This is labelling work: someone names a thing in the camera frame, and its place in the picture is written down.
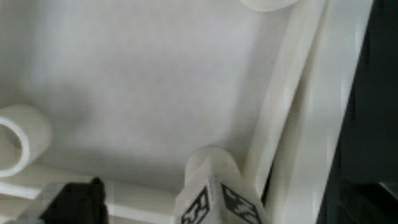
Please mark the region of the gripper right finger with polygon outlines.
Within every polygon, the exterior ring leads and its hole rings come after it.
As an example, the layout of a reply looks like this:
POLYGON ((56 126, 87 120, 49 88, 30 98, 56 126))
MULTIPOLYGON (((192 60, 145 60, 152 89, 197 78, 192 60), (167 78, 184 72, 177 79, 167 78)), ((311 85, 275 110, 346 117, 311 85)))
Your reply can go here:
POLYGON ((337 224, 398 224, 398 183, 341 183, 337 224))

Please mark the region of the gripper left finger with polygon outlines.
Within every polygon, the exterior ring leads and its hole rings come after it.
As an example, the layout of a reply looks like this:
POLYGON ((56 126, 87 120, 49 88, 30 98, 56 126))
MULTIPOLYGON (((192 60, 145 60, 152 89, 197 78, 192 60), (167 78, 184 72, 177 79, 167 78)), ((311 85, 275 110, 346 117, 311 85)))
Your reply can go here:
POLYGON ((88 183, 67 183, 39 219, 44 224, 108 224, 104 183, 97 177, 88 183))

